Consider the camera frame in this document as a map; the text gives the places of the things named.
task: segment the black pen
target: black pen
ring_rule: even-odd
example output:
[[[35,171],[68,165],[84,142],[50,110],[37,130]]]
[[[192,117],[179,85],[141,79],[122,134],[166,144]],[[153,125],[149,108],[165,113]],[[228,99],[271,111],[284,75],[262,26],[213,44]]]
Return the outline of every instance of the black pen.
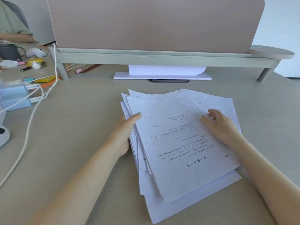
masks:
[[[32,67],[31,67],[31,66],[28,66],[28,67],[26,67],[26,68],[24,68],[24,69],[21,69],[19,72],[24,72],[24,71],[29,70],[29,69],[32,69]]]

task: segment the green shirt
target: green shirt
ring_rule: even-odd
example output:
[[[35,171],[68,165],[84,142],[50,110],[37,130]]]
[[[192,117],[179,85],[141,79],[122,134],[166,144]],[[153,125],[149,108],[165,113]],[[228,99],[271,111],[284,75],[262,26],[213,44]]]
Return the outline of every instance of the green shirt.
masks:
[[[2,1],[0,1],[0,32],[7,33],[7,34],[23,33],[23,34],[32,35],[32,33],[25,26],[25,24]]]

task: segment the brown partition panel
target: brown partition panel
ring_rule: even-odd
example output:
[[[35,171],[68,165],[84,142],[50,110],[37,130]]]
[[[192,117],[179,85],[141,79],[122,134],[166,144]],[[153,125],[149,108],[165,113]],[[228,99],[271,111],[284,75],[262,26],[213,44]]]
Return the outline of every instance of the brown partition panel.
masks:
[[[248,53],[264,0],[48,0],[64,48]]]

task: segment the forearm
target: forearm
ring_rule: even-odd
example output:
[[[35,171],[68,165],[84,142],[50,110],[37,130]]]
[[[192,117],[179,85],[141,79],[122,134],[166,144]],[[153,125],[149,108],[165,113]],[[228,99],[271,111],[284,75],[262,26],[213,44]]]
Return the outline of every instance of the forearm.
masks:
[[[33,43],[35,40],[32,35],[28,34],[6,34],[0,32],[0,40],[6,40],[15,43]]]
[[[261,155],[246,139],[230,145],[255,183],[279,225],[300,221],[300,189]]]
[[[84,225],[118,158],[114,148],[104,145],[29,224]]]

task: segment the shirt sleeve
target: shirt sleeve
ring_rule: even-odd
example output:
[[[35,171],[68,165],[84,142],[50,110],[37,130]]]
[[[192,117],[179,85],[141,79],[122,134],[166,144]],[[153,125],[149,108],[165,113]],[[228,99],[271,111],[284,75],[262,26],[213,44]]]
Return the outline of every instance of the shirt sleeve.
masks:
[[[32,35],[31,31],[25,26],[25,24],[17,17],[17,15],[4,4],[4,11],[6,13],[7,19],[11,26],[11,30],[14,34],[29,34]]]

